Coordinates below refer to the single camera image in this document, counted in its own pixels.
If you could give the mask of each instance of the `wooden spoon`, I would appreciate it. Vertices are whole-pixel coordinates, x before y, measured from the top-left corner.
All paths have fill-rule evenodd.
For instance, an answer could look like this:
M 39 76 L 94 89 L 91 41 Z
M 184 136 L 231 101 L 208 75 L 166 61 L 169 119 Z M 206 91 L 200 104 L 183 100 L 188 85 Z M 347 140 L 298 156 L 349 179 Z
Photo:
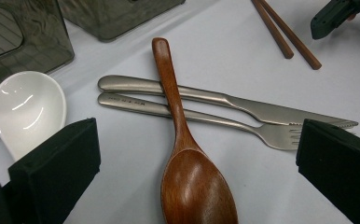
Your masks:
M 161 183 L 167 223 L 238 223 L 228 184 L 198 146 L 186 122 L 168 41 L 154 38 L 154 57 L 171 109 L 175 142 Z

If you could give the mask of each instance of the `wooden chopstick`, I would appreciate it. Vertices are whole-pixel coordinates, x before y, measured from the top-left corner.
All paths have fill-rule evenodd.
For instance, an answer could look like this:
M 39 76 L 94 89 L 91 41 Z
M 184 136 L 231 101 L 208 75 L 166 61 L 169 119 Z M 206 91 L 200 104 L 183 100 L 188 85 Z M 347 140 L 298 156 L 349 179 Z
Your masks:
M 290 39 L 293 45 L 297 48 L 299 53 L 304 57 L 312 69 L 317 70 L 322 67 L 320 62 L 314 57 L 314 55 L 309 51 L 309 49 L 299 40 L 299 38 L 294 34 L 294 32 L 285 24 L 285 22 L 279 17 L 278 14 L 270 7 L 270 5 L 265 0 L 252 0 L 259 1 L 265 10 L 270 14 L 276 24 L 282 29 L 284 34 Z
M 276 41 L 277 45 L 279 46 L 280 50 L 282 51 L 282 54 L 286 59 L 291 59 L 294 56 L 293 50 L 290 49 L 287 42 L 285 42 L 284 38 L 280 34 L 279 30 L 276 28 L 276 26 L 273 24 L 273 22 L 270 20 L 270 16 L 267 14 L 267 12 L 264 10 L 262 5 L 259 3 L 259 0 L 252 0 L 253 4 L 256 7 L 256 11 L 258 12 L 261 19 L 264 21 L 265 25 L 267 26 L 268 30 L 270 31 L 270 34 L 273 36 L 273 39 Z

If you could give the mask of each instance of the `fork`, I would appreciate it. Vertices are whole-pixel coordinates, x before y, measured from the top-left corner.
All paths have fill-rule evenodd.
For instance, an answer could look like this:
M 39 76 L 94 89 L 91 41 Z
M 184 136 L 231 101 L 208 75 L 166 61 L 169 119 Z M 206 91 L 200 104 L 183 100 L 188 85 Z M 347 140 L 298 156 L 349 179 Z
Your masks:
M 99 95 L 100 105 L 114 107 L 132 112 L 171 117 L 167 105 L 136 99 L 115 93 L 104 92 Z M 204 114 L 197 111 L 185 110 L 186 119 L 219 124 L 252 133 L 259 137 L 267 146 L 280 150 L 296 150 L 302 131 L 302 125 L 263 124 L 253 127 L 232 119 Z

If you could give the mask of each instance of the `white tabletop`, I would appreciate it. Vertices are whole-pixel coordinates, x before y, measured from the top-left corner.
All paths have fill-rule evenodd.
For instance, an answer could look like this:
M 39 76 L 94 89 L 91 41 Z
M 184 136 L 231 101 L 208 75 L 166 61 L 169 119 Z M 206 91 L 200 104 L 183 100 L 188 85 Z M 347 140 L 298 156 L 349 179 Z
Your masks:
M 295 56 L 285 59 L 246 0 L 187 0 L 110 43 L 67 22 L 76 57 L 50 75 L 66 95 L 66 124 L 97 119 L 102 165 L 65 223 L 164 222 L 160 181 L 173 149 L 172 121 L 97 103 L 100 77 L 159 80 L 153 37 L 168 39 L 180 85 L 360 123 L 360 15 L 329 36 L 312 40 L 310 21 L 327 2 L 269 1 L 322 63 L 317 71 L 291 44 Z M 184 106 L 259 125 L 246 114 L 219 106 Z M 269 148 L 256 136 L 227 127 L 190 122 L 189 128 L 226 178 L 240 223 L 351 223 L 298 173 L 296 151 Z M 360 137 L 360 124 L 353 132 Z M 2 185 L 13 162 L 0 140 Z

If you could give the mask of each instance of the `white ceramic spoon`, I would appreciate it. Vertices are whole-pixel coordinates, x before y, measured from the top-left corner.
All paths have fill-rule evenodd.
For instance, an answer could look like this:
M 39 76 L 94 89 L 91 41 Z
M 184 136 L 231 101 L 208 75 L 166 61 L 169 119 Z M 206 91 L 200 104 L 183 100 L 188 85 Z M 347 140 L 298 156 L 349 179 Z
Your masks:
M 66 101 L 46 74 L 26 71 L 0 84 L 0 138 L 17 161 L 63 128 Z

